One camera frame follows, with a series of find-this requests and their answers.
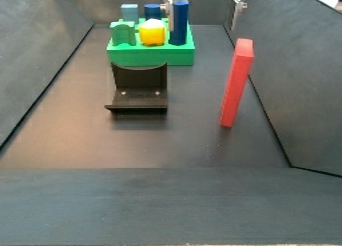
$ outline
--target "yellow cylinder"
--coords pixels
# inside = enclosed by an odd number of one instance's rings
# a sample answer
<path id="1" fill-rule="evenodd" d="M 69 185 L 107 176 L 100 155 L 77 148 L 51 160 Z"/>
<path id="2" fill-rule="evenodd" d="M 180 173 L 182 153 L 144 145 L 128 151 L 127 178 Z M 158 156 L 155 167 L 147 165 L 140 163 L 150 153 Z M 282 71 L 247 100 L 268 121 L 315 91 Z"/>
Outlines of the yellow cylinder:
<path id="1" fill-rule="evenodd" d="M 163 45 L 166 41 L 164 23 L 158 19 L 148 19 L 139 26 L 139 37 L 146 46 Z"/>

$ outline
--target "gray wall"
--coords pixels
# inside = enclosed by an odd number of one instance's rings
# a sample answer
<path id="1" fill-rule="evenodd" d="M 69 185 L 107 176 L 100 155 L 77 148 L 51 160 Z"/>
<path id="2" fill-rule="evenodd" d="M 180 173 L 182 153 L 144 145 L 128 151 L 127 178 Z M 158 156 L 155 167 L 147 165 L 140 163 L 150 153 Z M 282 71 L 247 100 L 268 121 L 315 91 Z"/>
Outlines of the gray wall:
<path id="1" fill-rule="evenodd" d="M 315 0 L 248 0 L 234 40 L 255 43 L 251 80 L 297 167 L 342 175 L 342 14 Z"/>
<path id="2" fill-rule="evenodd" d="M 118 20 L 120 5 L 138 3 L 140 14 L 146 3 L 162 3 L 162 0 L 72 0 L 96 24 L 108 24 Z M 192 24 L 222 25 L 227 17 L 228 0 L 190 0 L 190 22 Z"/>
<path id="3" fill-rule="evenodd" d="M 0 0 L 0 145 L 92 22 L 68 0 Z"/>

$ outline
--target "blue cylinder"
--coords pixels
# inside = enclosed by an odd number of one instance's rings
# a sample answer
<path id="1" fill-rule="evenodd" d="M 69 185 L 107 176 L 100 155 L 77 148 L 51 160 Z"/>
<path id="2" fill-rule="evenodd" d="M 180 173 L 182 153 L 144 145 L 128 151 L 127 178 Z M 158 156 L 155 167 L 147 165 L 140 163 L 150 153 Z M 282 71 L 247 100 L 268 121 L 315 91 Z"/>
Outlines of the blue cylinder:
<path id="1" fill-rule="evenodd" d="M 183 45 L 187 43 L 187 17 L 188 17 L 188 1 L 174 1 L 174 31 L 170 31 L 168 43 L 172 45 Z"/>
<path id="2" fill-rule="evenodd" d="M 146 20 L 154 18 L 162 20 L 162 11 L 159 4 L 146 4 L 144 5 L 144 18 Z"/>

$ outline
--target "red block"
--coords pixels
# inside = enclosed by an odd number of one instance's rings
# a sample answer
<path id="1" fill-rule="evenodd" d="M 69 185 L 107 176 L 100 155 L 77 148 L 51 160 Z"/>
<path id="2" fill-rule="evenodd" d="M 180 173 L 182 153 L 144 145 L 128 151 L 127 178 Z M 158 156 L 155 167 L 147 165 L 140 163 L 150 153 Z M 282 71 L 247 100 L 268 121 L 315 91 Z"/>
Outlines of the red block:
<path id="1" fill-rule="evenodd" d="M 252 60 L 252 40 L 238 39 L 222 104 L 220 125 L 226 127 L 232 127 Z"/>

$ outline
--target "green base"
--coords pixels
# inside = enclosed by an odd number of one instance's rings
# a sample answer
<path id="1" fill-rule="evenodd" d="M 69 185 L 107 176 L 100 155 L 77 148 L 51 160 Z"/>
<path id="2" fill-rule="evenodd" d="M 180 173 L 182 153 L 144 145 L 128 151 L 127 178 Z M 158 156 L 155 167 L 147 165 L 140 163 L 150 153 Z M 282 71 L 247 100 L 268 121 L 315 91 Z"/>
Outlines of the green base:
<path id="1" fill-rule="evenodd" d="M 187 43 L 180 46 L 168 44 L 166 41 L 163 46 L 144 46 L 140 42 L 139 33 L 136 35 L 136 46 L 122 43 L 112 46 L 112 39 L 107 46 L 107 54 L 109 62 L 115 62 L 120 66 L 155 66 L 167 62 L 170 66 L 191 66 L 194 65 L 195 44 L 191 34 L 190 25 L 187 25 Z"/>

